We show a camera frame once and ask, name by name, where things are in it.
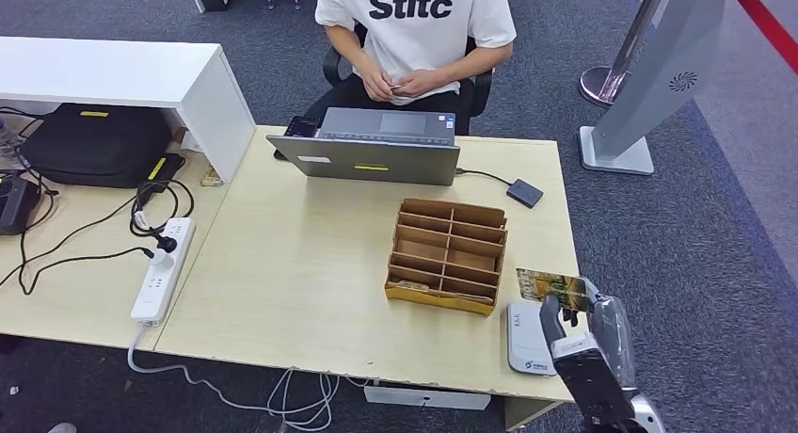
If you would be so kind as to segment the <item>person's left hand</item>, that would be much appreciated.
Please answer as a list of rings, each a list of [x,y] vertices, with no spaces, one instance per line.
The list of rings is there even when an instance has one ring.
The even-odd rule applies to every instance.
[[[440,71],[417,70],[401,77],[392,91],[395,96],[418,98],[447,84]]]

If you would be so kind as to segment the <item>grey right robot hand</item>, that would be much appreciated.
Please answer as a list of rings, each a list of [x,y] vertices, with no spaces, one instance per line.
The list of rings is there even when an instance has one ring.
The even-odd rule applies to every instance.
[[[584,283],[585,297],[588,301],[586,312],[588,328],[604,353],[611,371],[623,390],[636,389],[630,322],[624,304],[618,297],[601,293],[588,278],[577,277],[576,280]],[[549,290],[543,297],[539,319],[547,350],[552,358],[554,358],[553,344],[566,338],[565,330],[557,318],[560,311],[576,313],[562,308],[558,297]]]

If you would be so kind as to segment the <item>person's right hand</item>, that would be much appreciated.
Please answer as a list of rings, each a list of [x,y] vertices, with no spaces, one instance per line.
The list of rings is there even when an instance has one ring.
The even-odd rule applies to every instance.
[[[370,99],[390,102],[393,99],[393,80],[379,67],[359,69],[364,88]]]

